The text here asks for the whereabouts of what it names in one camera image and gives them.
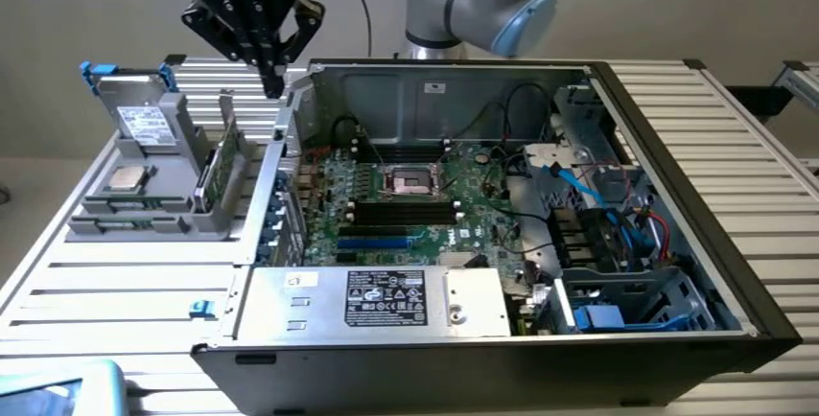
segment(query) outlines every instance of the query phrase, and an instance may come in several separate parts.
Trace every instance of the red wire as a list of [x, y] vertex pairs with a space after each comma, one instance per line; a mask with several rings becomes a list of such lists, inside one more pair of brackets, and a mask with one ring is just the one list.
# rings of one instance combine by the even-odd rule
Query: red wire
[[668, 259], [668, 246], [670, 245], [670, 230], [668, 228], [668, 223], [662, 219], [662, 217], [654, 213], [649, 213], [649, 218], [654, 219], [660, 226], [662, 226], [662, 245], [660, 246], [660, 259]]

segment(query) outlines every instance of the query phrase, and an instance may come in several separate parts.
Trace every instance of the gray wall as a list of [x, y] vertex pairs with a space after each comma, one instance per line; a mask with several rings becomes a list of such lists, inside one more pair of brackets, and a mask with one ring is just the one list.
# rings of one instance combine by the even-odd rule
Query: gray wall
[[[76, 66], [88, 58], [148, 66], [171, 52], [212, 56], [179, 23], [188, 1], [4, 0], [0, 155], [93, 155], [111, 125]], [[358, 1], [319, 1], [328, 12], [304, 58], [360, 56]], [[368, 1], [375, 54], [386, 57], [402, 46], [405, 0]], [[559, 0], [533, 56], [701, 58], [722, 81], [765, 83], [781, 59], [819, 58], [817, 26], [819, 0]]]

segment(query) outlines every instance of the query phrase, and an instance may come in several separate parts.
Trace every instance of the warning label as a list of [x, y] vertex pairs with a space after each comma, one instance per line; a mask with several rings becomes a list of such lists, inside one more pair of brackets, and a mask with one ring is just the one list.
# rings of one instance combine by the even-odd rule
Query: warning label
[[351, 327], [426, 325], [426, 287], [422, 270], [347, 272], [344, 322]]
[[165, 115], [157, 107], [119, 106], [116, 110], [131, 136], [141, 146], [173, 146], [176, 144]]

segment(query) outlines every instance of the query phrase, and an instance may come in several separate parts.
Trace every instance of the black plastic frame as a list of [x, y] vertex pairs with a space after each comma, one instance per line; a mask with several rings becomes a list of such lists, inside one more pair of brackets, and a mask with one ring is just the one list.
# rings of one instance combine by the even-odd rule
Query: black plastic frame
[[[311, 65], [585, 67], [759, 334], [394, 345], [223, 344], [213, 349], [199, 344], [191, 355], [243, 412], [362, 414], [664, 405], [710, 376], [753, 371], [801, 342], [608, 63], [339, 58], [316, 59]], [[246, 364], [244, 358], [254, 354], [267, 358], [266, 364]]]

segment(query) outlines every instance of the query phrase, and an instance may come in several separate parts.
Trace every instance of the barcode sticker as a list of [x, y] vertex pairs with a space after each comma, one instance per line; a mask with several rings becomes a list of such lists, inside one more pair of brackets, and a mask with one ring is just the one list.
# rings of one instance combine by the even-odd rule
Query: barcode sticker
[[141, 146], [173, 146], [176, 139], [167, 125], [165, 114], [157, 107], [119, 106], [119, 117], [131, 137]]

